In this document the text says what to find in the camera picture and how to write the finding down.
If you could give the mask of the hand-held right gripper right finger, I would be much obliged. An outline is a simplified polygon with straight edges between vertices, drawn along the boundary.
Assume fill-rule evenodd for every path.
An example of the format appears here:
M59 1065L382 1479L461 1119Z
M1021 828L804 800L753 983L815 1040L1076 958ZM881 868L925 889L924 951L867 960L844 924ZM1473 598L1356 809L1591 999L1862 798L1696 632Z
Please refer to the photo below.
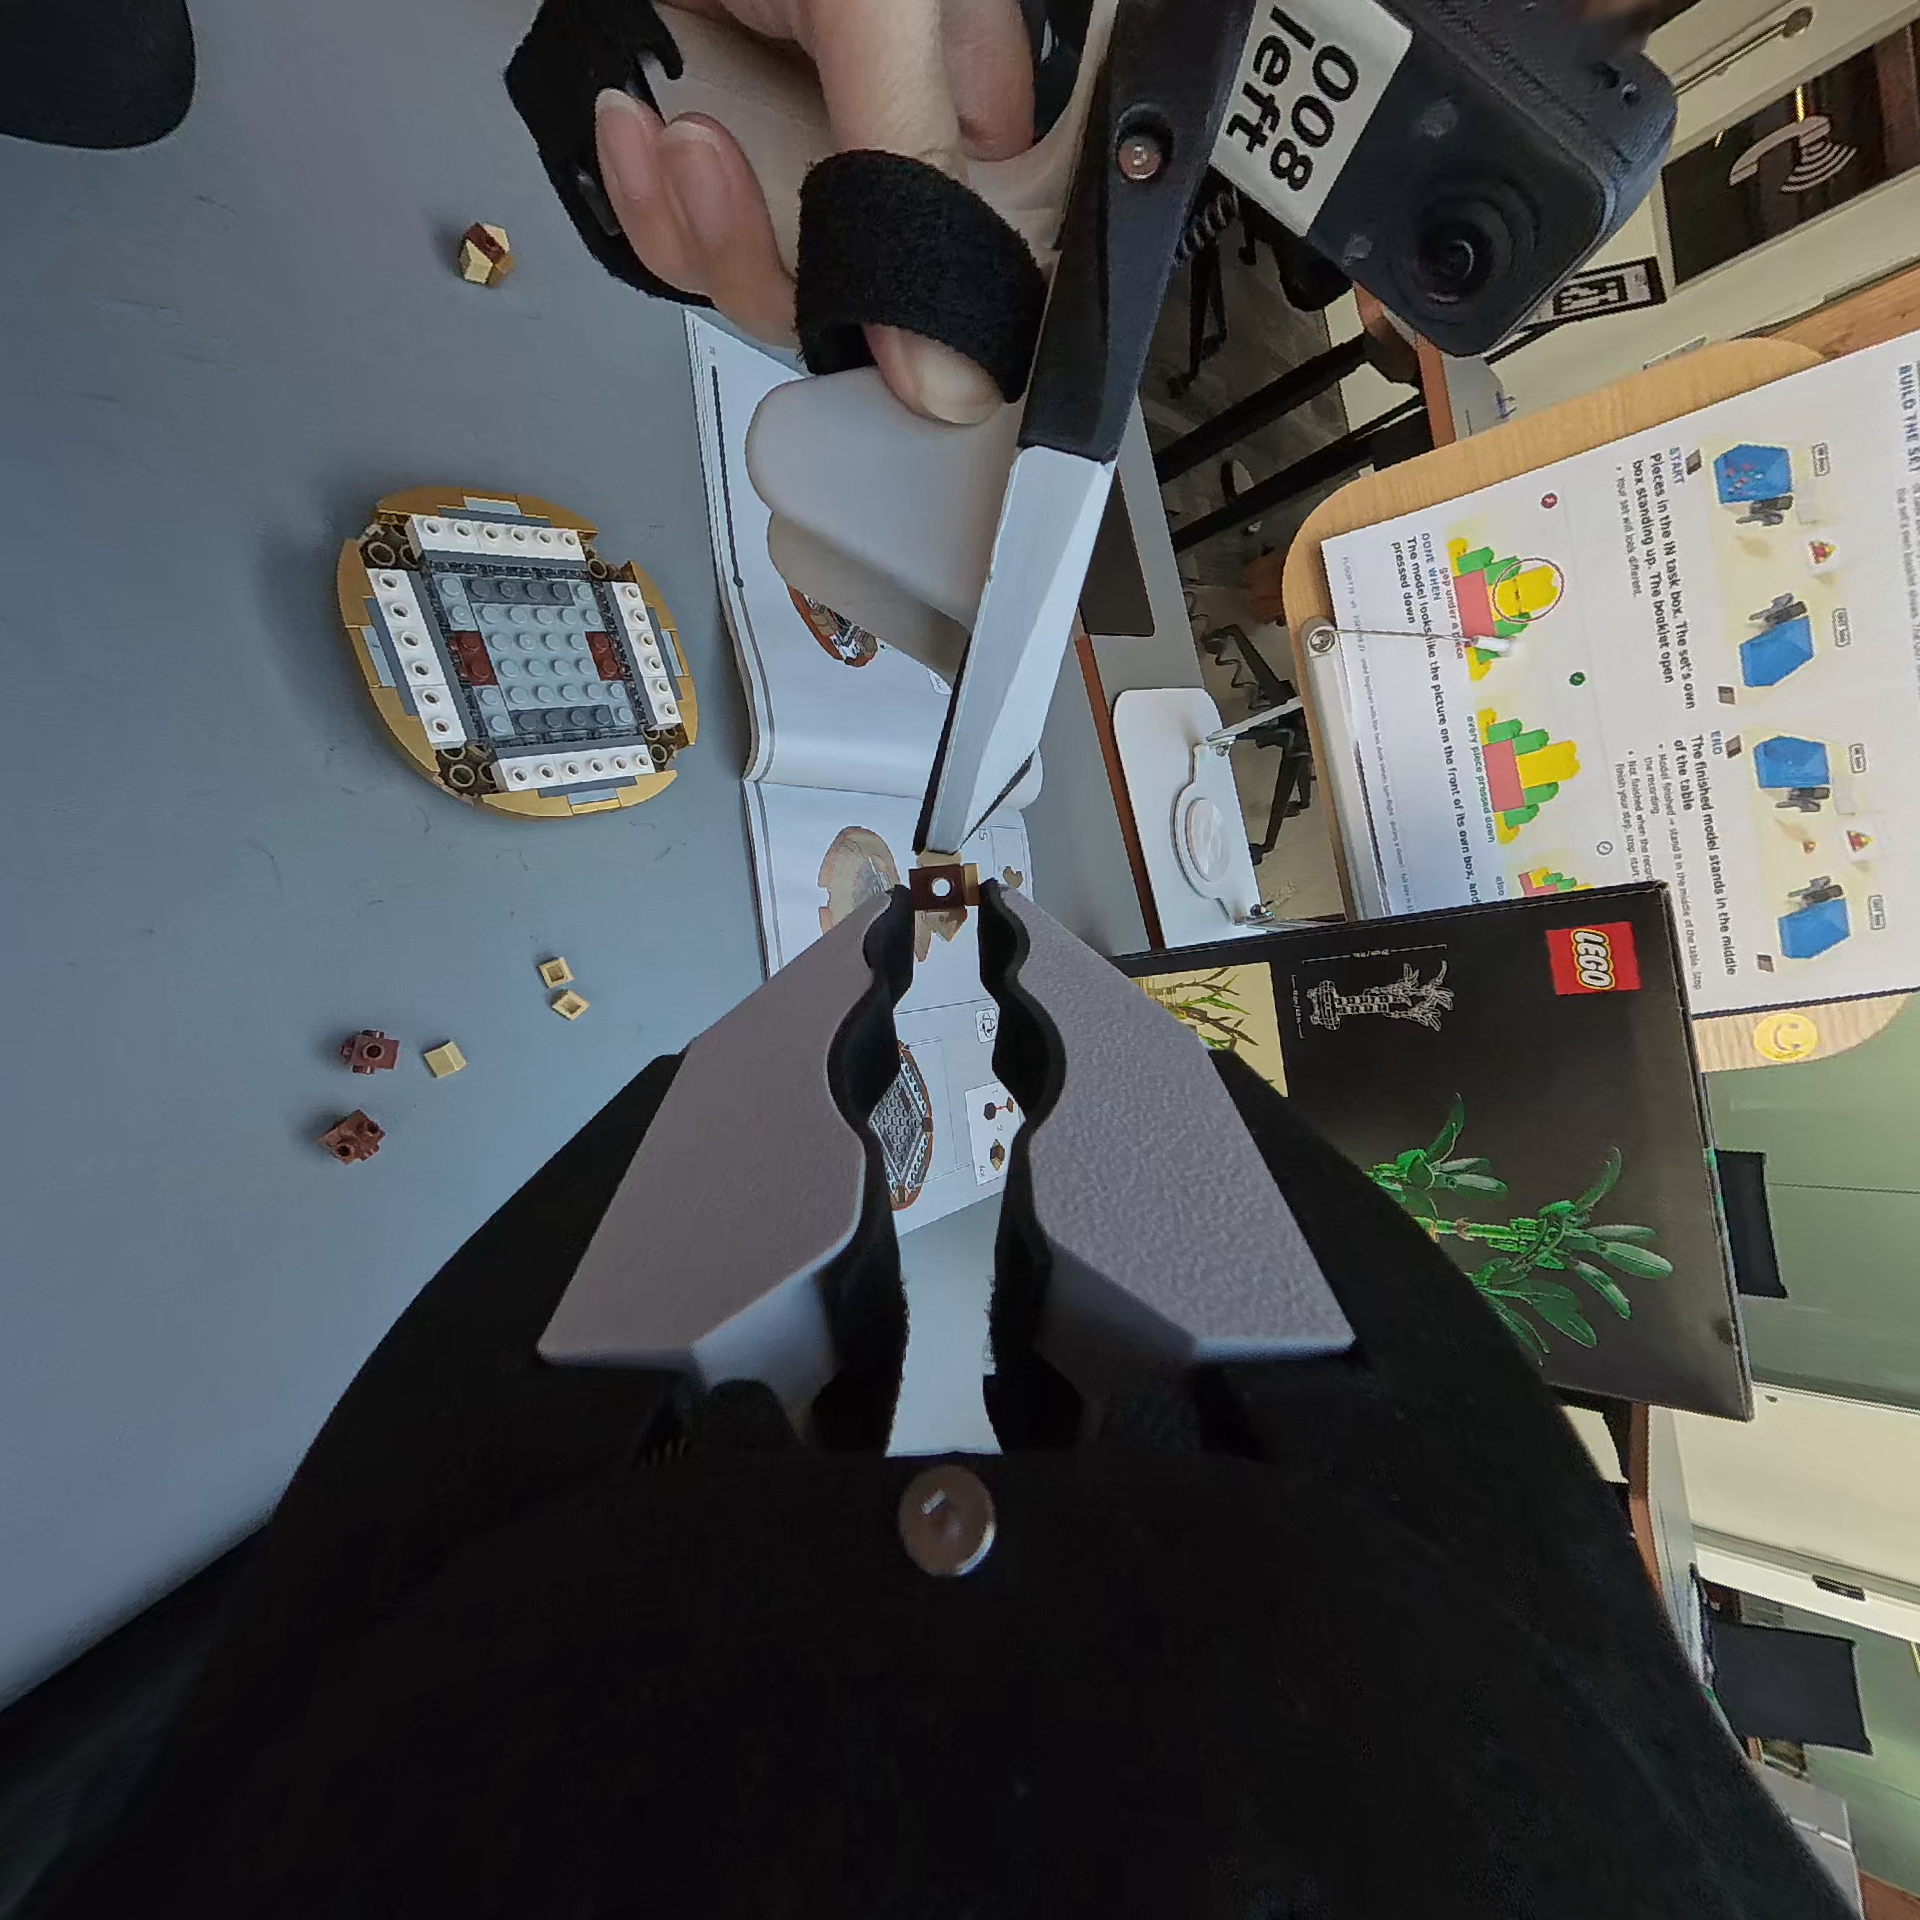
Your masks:
M1000 1448L1068 1448L1141 1401L1182 1423L1205 1368L1349 1353L1349 1317L1190 1029L1020 890L984 881L975 913L995 1070L1021 1112L983 1383Z

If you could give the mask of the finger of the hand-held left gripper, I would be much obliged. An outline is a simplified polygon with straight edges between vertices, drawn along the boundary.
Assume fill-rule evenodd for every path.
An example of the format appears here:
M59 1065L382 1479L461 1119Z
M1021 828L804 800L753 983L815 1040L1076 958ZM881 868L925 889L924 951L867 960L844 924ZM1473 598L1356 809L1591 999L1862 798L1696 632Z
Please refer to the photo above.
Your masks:
M1117 452L1020 448L916 849L958 852L1012 793L1040 748Z

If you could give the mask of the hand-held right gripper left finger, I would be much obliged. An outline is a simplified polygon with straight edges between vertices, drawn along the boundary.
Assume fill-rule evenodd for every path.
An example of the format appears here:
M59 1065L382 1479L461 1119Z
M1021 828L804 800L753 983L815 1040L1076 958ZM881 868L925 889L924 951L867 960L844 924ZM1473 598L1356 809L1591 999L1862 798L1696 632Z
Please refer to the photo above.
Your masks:
M541 1360L753 1380L817 1444L886 1448L907 1310L872 1112L912 970L895 886L686 1046Z

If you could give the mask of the round lego base model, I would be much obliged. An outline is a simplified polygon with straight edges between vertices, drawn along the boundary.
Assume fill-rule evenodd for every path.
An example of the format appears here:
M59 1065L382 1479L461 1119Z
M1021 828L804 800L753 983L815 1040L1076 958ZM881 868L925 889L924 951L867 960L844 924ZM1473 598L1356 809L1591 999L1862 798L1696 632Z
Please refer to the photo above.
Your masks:
M413 487L343 543L339 609L391 743L439 793L557 822L665 793L699 734L654 577L551 501Z

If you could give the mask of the lego instruction booklet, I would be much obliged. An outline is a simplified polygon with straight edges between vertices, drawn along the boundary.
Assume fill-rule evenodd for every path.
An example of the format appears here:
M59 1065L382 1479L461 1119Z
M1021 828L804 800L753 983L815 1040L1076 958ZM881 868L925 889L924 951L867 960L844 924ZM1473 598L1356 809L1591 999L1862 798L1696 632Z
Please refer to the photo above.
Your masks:
M760 953L780 970L907 881L951 689L832 602L789 590L747 433L796 370L705 317L686 320L686 337L716 581L751 720L742 809ZM870 1121L901 1231L1004 1183L1016 1105L992 1068L996 1032L975 911L919 913L915 974L895 1005L901 1068Z

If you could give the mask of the black lego set box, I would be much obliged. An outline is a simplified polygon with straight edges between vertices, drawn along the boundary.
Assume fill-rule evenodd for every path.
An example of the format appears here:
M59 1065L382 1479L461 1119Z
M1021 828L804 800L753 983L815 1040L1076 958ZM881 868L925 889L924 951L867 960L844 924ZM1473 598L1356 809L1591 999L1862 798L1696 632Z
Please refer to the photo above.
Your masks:
M1277 1088L1555 1386L1755 1410L1660 881L1317 920L1117 960Z

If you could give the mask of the person's left hand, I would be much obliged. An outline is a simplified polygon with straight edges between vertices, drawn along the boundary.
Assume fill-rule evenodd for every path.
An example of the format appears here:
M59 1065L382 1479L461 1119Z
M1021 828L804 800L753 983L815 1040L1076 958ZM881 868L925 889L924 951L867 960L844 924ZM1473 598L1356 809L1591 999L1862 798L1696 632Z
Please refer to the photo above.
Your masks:
M853 337L912 412L992 417L1024 383L1045 279L1021 232L969 183L972 159L1037 144L1037 48L1065 104L1087 4L688 4L808 60L835 153L799 191L798 263L780 250L771 191L710 117L662 118L627 89L593 104L608 201L638 263L751 335L838 370Z

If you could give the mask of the white sign stand base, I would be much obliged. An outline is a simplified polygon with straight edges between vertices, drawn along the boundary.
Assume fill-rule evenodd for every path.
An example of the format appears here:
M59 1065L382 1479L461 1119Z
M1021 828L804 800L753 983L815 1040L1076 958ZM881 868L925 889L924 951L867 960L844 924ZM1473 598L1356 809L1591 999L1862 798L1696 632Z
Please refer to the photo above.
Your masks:
M1231 744L1300 706L1287 700L1224 726L1200 688L1132 688L1115 700L1119 773L1158 925L1155 946L1254 937L1275 925L1259 893Z

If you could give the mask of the printed task instruction sheet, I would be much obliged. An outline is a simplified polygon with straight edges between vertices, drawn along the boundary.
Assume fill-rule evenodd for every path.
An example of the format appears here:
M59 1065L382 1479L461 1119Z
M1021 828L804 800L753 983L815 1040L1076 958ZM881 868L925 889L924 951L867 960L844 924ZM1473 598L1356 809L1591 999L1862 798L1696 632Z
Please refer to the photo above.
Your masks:
M1368 910L1669 890L1691 1009L1915 992L1915 334L1333 536Z

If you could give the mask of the wooden sign board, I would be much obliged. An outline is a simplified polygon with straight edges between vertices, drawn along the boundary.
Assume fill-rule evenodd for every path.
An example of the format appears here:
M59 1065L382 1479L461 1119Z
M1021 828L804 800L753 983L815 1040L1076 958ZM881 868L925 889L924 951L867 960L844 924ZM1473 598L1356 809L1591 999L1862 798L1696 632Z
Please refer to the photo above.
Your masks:
M1351 918L1379 918L1384 906L1364 813L1352 717L1337 673L1337 615L1324 543L1665 425L1769 381L1831 360L1848 366L1860 353L1860 350L1823 352L1790 335L1709 342L1613 378L1588 394L1559 400L1542 412L1437 445L1406 464L1367 473L1312 509L1287 551L1280 598L1294 652L1291 676L1304 700L1312 756L1325 796L1341 906Z

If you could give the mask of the small black white tag sign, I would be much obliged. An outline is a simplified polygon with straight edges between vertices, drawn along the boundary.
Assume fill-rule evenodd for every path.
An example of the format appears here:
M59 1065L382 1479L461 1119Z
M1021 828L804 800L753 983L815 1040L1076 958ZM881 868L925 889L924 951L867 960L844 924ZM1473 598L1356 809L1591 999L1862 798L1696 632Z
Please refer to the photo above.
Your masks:
M1591 264L1569 273L1523 321L1541 335L1583 320L1639 313L1665 301L1665 279L1656 255L1635 255Z

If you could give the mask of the black wrist rest pad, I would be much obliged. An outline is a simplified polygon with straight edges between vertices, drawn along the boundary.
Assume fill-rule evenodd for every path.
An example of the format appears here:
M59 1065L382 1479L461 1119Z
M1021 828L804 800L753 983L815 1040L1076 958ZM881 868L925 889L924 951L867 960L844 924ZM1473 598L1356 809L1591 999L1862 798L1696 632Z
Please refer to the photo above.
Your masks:
M5 2L3 133L120 153L185 120L199 77L185 2Z

